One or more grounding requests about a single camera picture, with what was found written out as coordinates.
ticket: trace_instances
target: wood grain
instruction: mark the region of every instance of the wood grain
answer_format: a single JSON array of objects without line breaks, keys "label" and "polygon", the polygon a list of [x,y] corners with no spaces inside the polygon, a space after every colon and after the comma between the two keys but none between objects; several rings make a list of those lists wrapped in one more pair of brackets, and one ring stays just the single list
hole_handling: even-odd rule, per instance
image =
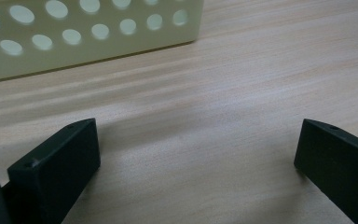
[{"label": "wood grain", "polygon": [[304,118],[358,136],[358,0],[207,0],[190,45],[0,82],[0,183],[87,118],[64,223],[351,223],[293,160]]}]

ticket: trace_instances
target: perforated basket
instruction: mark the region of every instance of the perforated basket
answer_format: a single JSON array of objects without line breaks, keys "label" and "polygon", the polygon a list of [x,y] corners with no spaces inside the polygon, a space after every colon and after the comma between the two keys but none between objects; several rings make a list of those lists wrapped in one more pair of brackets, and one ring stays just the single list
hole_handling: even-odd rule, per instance
[{"label": "perforated basket", "polygon": [[194,41],[203,0],[1,0],[0,79]]}]

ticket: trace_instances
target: perforated plastic panel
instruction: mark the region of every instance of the perforated plastic panel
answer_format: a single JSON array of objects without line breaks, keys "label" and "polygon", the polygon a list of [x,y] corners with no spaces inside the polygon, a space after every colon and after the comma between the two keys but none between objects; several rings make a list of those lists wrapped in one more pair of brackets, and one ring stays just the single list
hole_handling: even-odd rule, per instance
[{"label": "perforated plastic panel", "polygon": [[203,0],[0,1],[0,79],[194,41]]}]

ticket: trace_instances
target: table surface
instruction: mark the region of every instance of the table surface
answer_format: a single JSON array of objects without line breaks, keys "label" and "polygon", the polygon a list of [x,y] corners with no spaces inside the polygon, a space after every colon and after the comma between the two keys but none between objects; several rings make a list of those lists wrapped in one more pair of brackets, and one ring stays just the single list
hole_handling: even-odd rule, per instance
[{"label": "table surface", "polygon": [[303,119],[358,136],[358,0],[206,0],[195,43],[0,82],[0,183],[87,118],[63,223],[351,223],[293,161]]}]

